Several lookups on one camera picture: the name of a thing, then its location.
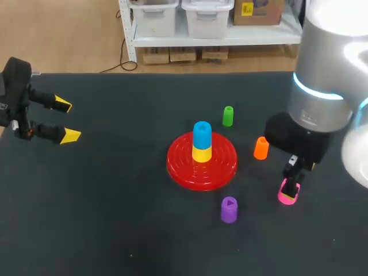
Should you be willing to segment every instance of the purple cylinder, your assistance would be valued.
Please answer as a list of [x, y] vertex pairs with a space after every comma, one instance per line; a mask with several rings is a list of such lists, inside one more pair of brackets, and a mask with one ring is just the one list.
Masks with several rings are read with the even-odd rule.
[[237, 219], [237, 202], [233, 197], [225, 197], [221, 204], [221, 219], [225, 223], [233, 223]]

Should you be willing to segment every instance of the plastic storage bin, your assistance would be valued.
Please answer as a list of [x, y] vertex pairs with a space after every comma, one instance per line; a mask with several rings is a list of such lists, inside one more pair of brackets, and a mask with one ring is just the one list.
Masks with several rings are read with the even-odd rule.
[[228, 30], [229, 11], [234, 0], [182, 0], [189, 36], [194, 39], [222, 39]]
[[179, 0], [145, 0], [146, 5], [130, 2], [137, 31], [141, 36], [174, 36], [175, 8]]

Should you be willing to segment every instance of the green peg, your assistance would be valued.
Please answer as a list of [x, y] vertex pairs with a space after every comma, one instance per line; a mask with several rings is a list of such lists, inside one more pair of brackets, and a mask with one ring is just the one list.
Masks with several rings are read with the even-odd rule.
[[223, 125], [231, 127], [234, 119], [234, 108], [227, 106], [224, 110]]

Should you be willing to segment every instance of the orange cylinder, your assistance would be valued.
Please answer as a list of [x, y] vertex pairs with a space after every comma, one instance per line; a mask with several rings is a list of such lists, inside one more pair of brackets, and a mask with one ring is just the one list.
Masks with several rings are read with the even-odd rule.
[[267, 142], [266, 138], [258, 138], [257, 143], [255, 144], [254, 157], [258, 160], [265, 160], [269, 153], [269, 146], [270, 144]]

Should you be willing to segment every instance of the red ring base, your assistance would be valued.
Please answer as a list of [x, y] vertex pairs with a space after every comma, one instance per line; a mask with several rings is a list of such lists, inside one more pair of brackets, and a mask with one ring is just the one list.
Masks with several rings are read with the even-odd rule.
[[167, 153], [167, 171], [174, 181], [196, 191], [211, 191], [225, 186], [235, 175], [237, 156], [224, 136], [212, 132], [212, 158], [198, 163], [191, 157], [193, 132], [177, 138]]

